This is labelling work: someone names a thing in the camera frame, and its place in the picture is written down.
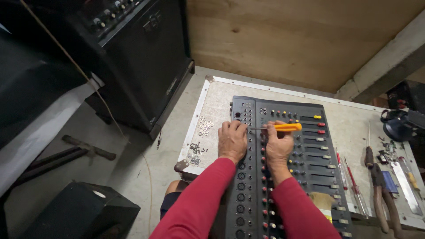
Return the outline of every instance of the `metal ruler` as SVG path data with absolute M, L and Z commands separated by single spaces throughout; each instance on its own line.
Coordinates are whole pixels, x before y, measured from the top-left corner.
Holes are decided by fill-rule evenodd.
M 398 162 L 391 162 L 391 167 L 393 168 L 394 173 L 396 174 L 397 180 L 400 183 L 400 187 L 404 193 L 404 197 L 406 198 L 410 209 L 412 210 L 412 213 L 419 216 L 423 216 L 419 203 L 416 200 L 415 195 L 413 194 L 412 188 L 410 187 L 406 175 L 404 174 L 400 164 Z

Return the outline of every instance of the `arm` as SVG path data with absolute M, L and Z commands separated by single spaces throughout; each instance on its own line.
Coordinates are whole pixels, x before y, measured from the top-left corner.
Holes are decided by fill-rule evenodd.
M 220 157 L 183 190 L 150 238 L 208 237 L 220 198 L 235 174 L 235 165 L 246 153 L 246 129 L 240 121 L 223 123 L 218 129 Z
M 340 239 L 335 227 L 313 204 L 288 170 L 286 161 L 294 146 L 292 133 L 282 132 L 278 137 L 274 124 L 269 122 L 263 134 L 269 137 L 266 155 L 275 185 L 272 197 L 288 238 Z
M 217 159 L 183 190 L 150 238 L 207 238 L 235 171 L 233 161 Z

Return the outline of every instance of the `shorts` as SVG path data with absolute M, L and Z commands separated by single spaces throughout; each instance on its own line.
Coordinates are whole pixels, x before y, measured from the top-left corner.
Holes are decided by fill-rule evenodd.
M 170 207 L 176 202 L 176 200 L 179 198 L 181 192 L 172 192 L 164 197 L 164 201 L 161 205 L 161 219 L 165 216 L 165 214 L 168 212 Z

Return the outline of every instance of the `red screwdriver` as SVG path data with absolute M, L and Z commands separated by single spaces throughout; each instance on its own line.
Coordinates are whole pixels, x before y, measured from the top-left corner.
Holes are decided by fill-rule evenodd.
M 344 190 L 348 190 L 347 177 L 345 175 L 345 171 L 344 171 L 343 166 L 341 164 L 341 159 L 340 159 L 340 154 L 338 153 L 338 148 L 336 148 L 336 150 L 337 150 L 338 168 L 340 169 L 341 178 L 343 179 Z

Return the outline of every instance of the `pliers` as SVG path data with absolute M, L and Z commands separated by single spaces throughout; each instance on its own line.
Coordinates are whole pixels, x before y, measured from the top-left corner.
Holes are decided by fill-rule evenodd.
M 384 201 L 387 204 L 388 211 L 390 213 L 390 220 L 394 230 L 394 237 L 402 239 L 403 230 L 401 229 L 399 214 L 394 200 L 391 197 L 390 192 L 386 188 L 384 175 L 382 174 L 381 168 L 377 163 L 374 163 L 373 167 L 370 170 L 374 191 L 373 204 L 375 207 L 376 216 L 378 217 L 381 225 L 381 230 L 383 233 L 388 233 L 389 231 L 387 218 L 384 214 L 384 207 L 382 206 L 382 198 L 384 198 Z

